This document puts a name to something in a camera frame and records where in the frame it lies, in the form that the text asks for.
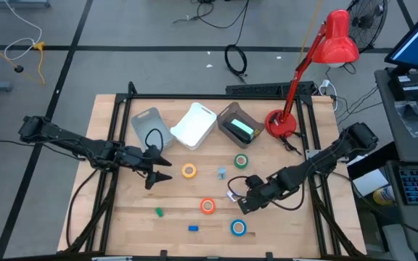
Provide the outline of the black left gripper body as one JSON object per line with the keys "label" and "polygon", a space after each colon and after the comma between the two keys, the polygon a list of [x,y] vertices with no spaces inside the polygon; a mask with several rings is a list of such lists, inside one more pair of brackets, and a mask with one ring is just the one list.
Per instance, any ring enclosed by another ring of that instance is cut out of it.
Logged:
{"label": "black left gripper body", "polygon": [[119,147],[116,150],[116,161],[121,167],[128,167],[131,168],[133,171],[138,171],[145,175],[145,188],[146,190],[150,190],[151,188],[147,188],[147,174],[154,172],[155,162],[150,163],[148,161],[140,160],[138,156],[142,152],[143,151],[136,146]]}

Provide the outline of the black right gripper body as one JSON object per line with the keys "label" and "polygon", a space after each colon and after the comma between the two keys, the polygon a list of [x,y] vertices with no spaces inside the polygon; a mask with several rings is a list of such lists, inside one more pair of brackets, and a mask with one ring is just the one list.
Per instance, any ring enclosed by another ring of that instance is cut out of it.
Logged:
{"label": "black right gripper body", "polygon": [[273,199],[273,189],[269,184],[250,188],[247,196],[238,199],[238,205],[244,215],[265,208]]}

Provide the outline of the yellow tape roll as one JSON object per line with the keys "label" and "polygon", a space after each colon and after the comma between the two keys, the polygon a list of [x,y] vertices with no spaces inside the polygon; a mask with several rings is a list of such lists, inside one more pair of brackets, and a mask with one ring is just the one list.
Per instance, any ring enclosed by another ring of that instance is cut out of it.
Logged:
{"label": "yellow tape roll", "polygon": [[196,167],[191,163],[186,163],[181,169],[181,173],[185,178],[195,177],[196,172]]}

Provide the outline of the orange tape roll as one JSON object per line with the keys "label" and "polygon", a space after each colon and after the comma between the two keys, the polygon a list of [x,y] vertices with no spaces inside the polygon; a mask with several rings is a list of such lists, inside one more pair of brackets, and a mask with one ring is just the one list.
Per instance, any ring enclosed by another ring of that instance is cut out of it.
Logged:
{"label": "orange tape roll", "polygon": [[210,215],[216,210],[216,203],[212,198],[204,198],[200,202],[200,210],[205,215]]}

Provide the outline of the black stapler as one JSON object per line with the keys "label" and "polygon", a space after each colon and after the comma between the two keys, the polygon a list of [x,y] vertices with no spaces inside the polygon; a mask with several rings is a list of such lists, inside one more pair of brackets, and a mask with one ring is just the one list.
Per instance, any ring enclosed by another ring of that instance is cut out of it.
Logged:
{"label": "black stapler", "polygon": [[240,140],[244,144],[249,144],[254,138],[254,135],[248,135],[243,130],[239,129],[235,125],[232,125],[229,121],[225,121],[223,123],[223,127],[225,127],[230,133],[232,133],[238,140]]}

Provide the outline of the mint green stapler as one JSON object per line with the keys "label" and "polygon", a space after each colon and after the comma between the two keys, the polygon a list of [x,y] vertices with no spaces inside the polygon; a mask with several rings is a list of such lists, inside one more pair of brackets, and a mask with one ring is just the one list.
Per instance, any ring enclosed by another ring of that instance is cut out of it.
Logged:
{"label": "mint green stapler", "polygon": [[231,121],[231,124],[235,125],[236,127],[241,129],[242,131],[246,132],[250,136],[254,135],[255,131],[249,125],[247,125],[246,123],[243,123],[242,121],[240,121],[238,119],[233,119]]}

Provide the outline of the blue tape roll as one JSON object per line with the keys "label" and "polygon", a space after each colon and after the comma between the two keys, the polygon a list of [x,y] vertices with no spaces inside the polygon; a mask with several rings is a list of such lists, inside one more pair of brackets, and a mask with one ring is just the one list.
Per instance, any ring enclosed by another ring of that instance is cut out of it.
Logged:
{"label": "blue tape roll", "polygon": [[230,229],[234,236],[244,236],[247,232],[247,225],[244,220],[237,219],[231,222]]}

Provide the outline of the grey plastic bin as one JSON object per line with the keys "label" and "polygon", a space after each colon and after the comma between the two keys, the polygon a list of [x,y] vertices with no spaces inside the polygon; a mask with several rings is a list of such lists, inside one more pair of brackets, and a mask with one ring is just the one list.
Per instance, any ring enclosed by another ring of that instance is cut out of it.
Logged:
{"label": "grey plastic bin", "polygon": [[144,150],[155,145],[162,151],[173,144],[173,136],[156,107],[133,116],[131,125]]}

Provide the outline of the white plastic bin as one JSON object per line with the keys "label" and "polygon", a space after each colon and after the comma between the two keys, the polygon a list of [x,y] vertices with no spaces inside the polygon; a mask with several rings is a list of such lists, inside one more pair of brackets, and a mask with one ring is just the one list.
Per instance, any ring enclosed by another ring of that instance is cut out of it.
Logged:
{"label": "white plastic bin", "polygon": [[216,124],[216,114],[200,103],[193,102],[177,125],[170,128],[178,142],[190,150],[197,149]]}

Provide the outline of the brown translucent plastic bin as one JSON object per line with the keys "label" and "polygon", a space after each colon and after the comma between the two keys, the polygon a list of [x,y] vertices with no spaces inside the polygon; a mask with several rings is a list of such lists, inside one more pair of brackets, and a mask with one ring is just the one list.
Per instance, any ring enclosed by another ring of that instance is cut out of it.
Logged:
{"label": "brown translucent plastic bin", "polygon": [[251,145],[251,143],[254,142],[258,136],[254,136],[253,140],[249,144],[242,143],[225,127],[223,127],[223,123],[225,121],[231,122],[233,119],[238,119],[243,123],[246,123],[253,130],[259,130],[260,134],[263,132],[265,128],[263,123],[256,121],[253,117],[246,113],[246,111],[244,111],[237,102],[232,102],[228,107],[223,109],[222,112],[217,116],[218,128],[223,134],[225,134],[231,141],[233,141],[237,146],[239,146],[242,149],[248,148],[249,145]]}

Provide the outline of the black power strip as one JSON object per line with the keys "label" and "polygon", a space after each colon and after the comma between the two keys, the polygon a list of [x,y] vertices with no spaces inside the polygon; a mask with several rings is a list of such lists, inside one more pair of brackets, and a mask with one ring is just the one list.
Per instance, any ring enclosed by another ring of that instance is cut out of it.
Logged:
{"label": "black power strip", "polygon": [[[289,91],[290,82],[243,84],[226,87],[226,94],[228,95],[278,96],[286,98]],[[313,81],[301,81],[296,89],[296,94],[298,95],[313,95],[317,94],[317,92],[318,89]]]}

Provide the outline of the white paper sheet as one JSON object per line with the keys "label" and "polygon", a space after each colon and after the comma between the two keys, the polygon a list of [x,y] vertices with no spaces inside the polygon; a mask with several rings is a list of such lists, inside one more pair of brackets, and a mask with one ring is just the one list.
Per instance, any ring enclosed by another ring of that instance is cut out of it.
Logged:
{"label": "white paper sheet", "polygon": [[377,189],[387,186],[388,180],[379,169],[375,169],[353,180],[360,197],[367,196]]}

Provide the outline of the yellow and blue container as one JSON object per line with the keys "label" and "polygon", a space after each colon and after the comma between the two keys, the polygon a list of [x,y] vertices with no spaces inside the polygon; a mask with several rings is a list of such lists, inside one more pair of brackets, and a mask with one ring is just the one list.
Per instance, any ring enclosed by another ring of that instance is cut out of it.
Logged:
{"label": "yellow and blue container", "polygon": [[392,186],[385,186],[377,189],[373,192],[372,198],[378,205],[382,206],[392,205],[396,202]]}

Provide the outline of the white power adapter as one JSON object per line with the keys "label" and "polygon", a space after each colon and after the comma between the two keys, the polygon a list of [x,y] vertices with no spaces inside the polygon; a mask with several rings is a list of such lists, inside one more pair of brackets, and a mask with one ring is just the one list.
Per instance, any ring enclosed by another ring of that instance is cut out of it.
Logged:
{"label": "white power adapter", "polygon": [[332,90],[332,94],[330,94],[329,96],[331,96],[333,101],[334,101],[334,111],[336,112],[337,111],[337,102],[336,102],[337,90],[336,90],[335,86],[331,83],[331,81],[330,80],[323,80],[321,85],[318,87],[318,91],[319,91],[319,94],[321,96],[327,96],[328,88],[331,88],[331,90]]}

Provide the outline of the grey desk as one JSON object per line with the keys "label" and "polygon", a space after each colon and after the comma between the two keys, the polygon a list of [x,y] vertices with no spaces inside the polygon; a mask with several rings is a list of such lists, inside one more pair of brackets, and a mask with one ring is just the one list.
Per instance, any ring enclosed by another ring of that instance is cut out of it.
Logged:
{"label": "grey desk", "polygon": [[[373,155],[380,161],[380,166],[384,167],[390,178],[402,222],[418,229],[418,204],[406,203],[402,180],[398,174],[401,168],[418,169],[418,138],[412,137],[407,131],[395,109],[395,100],[388,86],[390,80],[388,72],[377,70],[374,76],[393,134],[393,142],[378,149]],[[418,258],[418,233],[409,228],[406,228],[404,233],[410,250]]]}

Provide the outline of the clear plastic bag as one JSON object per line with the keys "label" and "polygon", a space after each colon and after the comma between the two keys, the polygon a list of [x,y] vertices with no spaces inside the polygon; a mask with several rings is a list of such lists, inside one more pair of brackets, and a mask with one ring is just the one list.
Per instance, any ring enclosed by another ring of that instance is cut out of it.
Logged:
{"label": "clear plastic bag", "polygon": [[396,112],[412,138],[418,138],[418,105],[415,101],[396,101]]}

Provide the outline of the red desk lamp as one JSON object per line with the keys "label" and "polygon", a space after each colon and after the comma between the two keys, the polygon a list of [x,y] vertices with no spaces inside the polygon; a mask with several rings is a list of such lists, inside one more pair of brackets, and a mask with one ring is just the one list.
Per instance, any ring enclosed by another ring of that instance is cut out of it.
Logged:
{"label": "red desk lamp", "polygon": [[297,123],[291,113],[293,99],[303,73],[312,62],[341,65],[359,58],[358,47],[348,36],[349,23],[349,12],[337,9],[330,12],[327,20],[321,24],[306,57],[295,69],[284,108],[273,110],[266,116],[265,127],[270,135],[286,138],[295,132]]}

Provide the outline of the black mini computer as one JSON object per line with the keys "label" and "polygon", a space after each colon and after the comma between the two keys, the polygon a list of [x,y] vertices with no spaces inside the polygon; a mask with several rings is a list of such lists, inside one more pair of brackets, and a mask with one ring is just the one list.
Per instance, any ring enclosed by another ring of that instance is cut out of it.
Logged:
{"label": "black mini computer", "polygon": [[391,74],[388,85],[396,101],[418,101],[418,74]]}

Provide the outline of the grey cart base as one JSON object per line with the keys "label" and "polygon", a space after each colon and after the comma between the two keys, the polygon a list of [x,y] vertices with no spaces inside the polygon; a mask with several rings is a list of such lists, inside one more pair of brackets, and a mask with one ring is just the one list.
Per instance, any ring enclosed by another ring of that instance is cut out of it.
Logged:
{"label": "grey cart base", "polygon": [[0,5],[11,7],[46,7],[50,8],[51,3],[49,0],[0,0]]}

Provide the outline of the black floor fan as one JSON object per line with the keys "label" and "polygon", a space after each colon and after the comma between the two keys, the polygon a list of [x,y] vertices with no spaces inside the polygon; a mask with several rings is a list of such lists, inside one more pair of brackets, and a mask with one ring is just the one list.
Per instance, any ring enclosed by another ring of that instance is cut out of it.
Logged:
{"label": "black floor fan", "polygon": [[350,14],[349,37],[359,53],[373,49],[386,21],[388,0],[352,0],[347,11]]}

